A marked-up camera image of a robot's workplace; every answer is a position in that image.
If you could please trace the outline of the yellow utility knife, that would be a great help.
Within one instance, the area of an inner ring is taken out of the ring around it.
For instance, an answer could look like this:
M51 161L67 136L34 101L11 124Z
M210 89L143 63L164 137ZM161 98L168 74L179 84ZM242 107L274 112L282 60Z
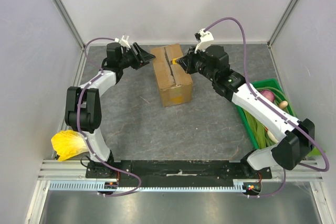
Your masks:
M172 65L181 65L183 63L183 58L174 58L170 61L170 64Z

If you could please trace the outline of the brown cardboard express box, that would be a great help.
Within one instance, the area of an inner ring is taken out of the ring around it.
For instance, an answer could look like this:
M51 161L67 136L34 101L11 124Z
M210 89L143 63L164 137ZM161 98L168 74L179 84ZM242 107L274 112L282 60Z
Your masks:
M164 107L191 102L193 80L191 75L179 65L171 61L183 56L179 44L152 48L151 54L155 56L153 68L159 95Z

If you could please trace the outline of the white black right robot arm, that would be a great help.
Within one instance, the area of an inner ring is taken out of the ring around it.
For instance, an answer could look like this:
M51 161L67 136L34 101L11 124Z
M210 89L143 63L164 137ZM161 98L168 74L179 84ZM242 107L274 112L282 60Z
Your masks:
M261 95L244 76L230 68L229 56L222 46L212 45L204 51L191 47L185 56L171 63L181 66L188 74L198 72L206 77L216 93L247 111L277 140L275 145L247 156L247 162L240 166L245 178L254 178L259 170L270 166L293 170L312 151L309 138L314 137L314 123L309 119L299 120Z

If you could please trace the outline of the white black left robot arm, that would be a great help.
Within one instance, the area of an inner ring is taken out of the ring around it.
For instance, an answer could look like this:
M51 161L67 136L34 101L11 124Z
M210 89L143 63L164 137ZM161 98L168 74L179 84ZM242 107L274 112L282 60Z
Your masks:
M67 90L65 122L83 137L91 159L99 162L97 173L103 178L114 175L115 165L108 161L112 159L112 154L100 130L100 97L120 81L124 69L131 67L138 70L154 59L153 54L143 50L137 43L128 45L127 42L117 40L107 44L106 57L97 75L85 84Z

